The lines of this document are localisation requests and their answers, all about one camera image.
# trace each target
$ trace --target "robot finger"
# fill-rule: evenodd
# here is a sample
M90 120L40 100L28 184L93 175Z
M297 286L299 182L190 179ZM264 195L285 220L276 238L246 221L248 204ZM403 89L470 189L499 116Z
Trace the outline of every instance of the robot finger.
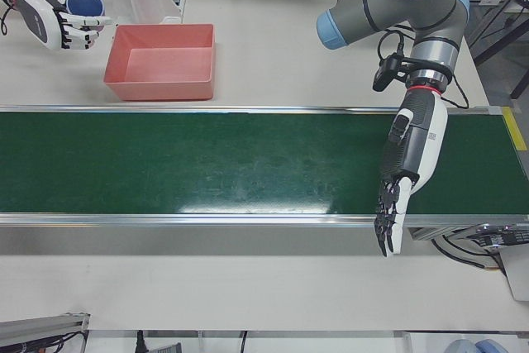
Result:
M66 39L72 41L95 41L99 37L98 31L82 31L71 26L64 26Z
M60 17L65 23L72 26L105 26L111 25L113 20L110 17L99 16L99 17L86 17L86 16L75 16L74 14L68 14L66 12L60 12Z
M83 42L71 41L69 43L64 44L64 48L68 50L88 50L92 46L93 46L93 41L83 41Z

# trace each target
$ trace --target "yellow tape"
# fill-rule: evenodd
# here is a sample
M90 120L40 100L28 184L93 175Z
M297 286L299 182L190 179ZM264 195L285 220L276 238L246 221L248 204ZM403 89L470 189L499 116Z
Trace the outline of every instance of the yellow tape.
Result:
M523 140L522 133L520 132L520 128L516 123L514 115L512 114L511 108L502 107L502 113L503 118L505 119L505 124L507 124L507 129L511 134L512 142L514 143L514 147L516 148L516 150L527 150L526 142Z

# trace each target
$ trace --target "light blue joint cap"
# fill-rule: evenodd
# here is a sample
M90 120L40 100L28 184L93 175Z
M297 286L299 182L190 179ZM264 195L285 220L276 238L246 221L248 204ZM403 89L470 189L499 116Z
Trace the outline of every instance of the light blue joint cap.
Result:
M470 17L470 0L459 0L459 1L462 2L463 6L465 6L466 8L466 21L468 22L469 17Z
M316 29L320 41L327 49L336 50L347 45L329 10L317 18Z
M485 339L476 343L476 347L482 353L508 353L508 351L496 341Z

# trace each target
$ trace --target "blue ball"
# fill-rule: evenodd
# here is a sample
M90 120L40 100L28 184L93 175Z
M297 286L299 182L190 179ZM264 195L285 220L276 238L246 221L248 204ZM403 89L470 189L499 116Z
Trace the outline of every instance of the blue ball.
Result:
M98 17L105 12L102 0L66 0L66 8L76 16Z

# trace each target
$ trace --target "blue object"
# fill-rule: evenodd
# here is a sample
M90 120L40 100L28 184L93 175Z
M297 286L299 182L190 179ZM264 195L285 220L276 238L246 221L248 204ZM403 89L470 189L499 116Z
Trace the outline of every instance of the blue object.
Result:
M317 18L316 29L320 41L327 49L335 50L347 45L329 10Z
M76 16L99 17L105 13L102 0L66 0L66 9Z
M469 17L470 17L470 0L459 0L459 1L462 2L466 8L466 21L468 22Z
M509 353L503 346L492 339L485 339L476 343L481 353Z
M468 339L458 339L448 345L445 353L481 353L474 343Z

